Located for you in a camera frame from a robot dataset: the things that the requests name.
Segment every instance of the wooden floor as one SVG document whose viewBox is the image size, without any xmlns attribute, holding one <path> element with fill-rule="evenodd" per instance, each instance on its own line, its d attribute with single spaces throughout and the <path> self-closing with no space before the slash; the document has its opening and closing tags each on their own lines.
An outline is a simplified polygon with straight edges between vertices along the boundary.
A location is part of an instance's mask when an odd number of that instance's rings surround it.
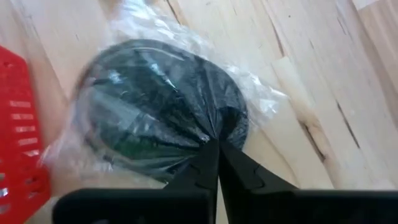
<svg viewBox="0 0 398 224">
<path fill-rule="evenodd" d="M 29 62 L 47 144 L 115 2 L 0 1 L 0 45 Z M 398 188 L 398 1 L 152 2 L 290 96 L 250 156 L 301 188 Z"/>
</svg>

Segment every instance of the red plastic basket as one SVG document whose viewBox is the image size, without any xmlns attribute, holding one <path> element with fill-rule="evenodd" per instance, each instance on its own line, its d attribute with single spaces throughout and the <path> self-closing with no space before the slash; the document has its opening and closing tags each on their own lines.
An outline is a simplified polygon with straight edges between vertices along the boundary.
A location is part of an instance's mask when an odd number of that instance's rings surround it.
<svg viewBox="0 0 398 224">
<path fill-rule="evenodd" d="M 50 198 L 42 151 L 27 65 L 0 47 L 0 223 L 24 223 Z"/>
</svg>

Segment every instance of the black round object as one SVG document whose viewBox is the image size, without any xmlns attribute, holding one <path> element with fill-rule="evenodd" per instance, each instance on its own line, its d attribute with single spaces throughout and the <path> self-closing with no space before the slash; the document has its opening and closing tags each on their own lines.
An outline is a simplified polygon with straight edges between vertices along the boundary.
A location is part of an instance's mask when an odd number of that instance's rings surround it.
<svg viewBox="0 0 398 224">
<path fill-rule="evenodd" d="M 77 95 L 86 140 L 119 166 L 170 181 L 211 139 L 248 135 L 242 93 L 217 65 L 156 40 L 129 40 L 89 64 Z"/>
</svg>

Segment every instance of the plastic packaging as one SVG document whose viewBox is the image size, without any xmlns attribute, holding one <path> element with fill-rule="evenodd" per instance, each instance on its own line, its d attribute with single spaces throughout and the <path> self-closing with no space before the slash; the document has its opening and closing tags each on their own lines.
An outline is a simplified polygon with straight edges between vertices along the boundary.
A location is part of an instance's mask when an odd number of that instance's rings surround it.
<svg viewBox="0 0 398 224">
<path fill-rule="evenodd" d="M 264 125 L 284 97 L 144 1 L 122 2 L 111 28 L 42 158 L 59 192 L 163 187 L 210 139 L 242 149 L 249 127 Z M 68 178 L 79 183 L 60 184 Z"/>
</svg>

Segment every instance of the plastic wrap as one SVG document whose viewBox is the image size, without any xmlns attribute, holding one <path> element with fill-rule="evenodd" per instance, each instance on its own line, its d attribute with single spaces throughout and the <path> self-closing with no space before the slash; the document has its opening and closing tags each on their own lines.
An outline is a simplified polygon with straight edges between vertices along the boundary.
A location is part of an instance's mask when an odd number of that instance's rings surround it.
<svg viewBox="0 0 398 224">
<path fill-rule="evenodd" d="M 61 182 L 72 175 L 83 182 L 75 188 L 162 187 L 206 142 L 242 149 L 249 127 L 276 113 L 282 93 L 222 61 L 186 27 L 141 0 L 118 12 L 43 156 Z"/>
</svg>

